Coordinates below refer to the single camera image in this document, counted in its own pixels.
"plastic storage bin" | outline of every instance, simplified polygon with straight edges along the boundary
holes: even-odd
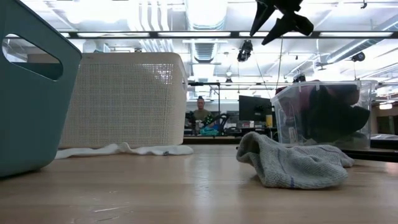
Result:
[[[331,144],[370,148],[372,81],[303,82],[273,99],[279,142],[288,146]]]
[[[186,105],[178,54],[83,54],[60,147],[178,145]]]
[[[1,1],[1,40],[8,34],[61,64],[11,63],[0,54],[0,177],[42,168],[55,158],[81,59],[78,49],[18,0]]]

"desk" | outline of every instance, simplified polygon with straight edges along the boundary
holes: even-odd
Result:
[[[54,161],[0,182],[0,223],[397,223],[398,164],[357,161],[328,190],[266,189],[235,146]]]

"white woven basket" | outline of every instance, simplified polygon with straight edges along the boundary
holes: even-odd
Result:
[[[83,54],[60,147],[181,144],[186,102],[178,54]]]

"person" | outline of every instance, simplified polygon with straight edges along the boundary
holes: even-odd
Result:
[[[197,101],[198,109],[193,112],[196,120],[204,121],[208,115],[211,116],[210,111],[205,109],[205,99],[199,96]]]

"computer monitor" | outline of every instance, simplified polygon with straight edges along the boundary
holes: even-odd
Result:
[[[239,120],[265,122],[266,115],[272,115],[270,99],[255,96],[239,96]]]

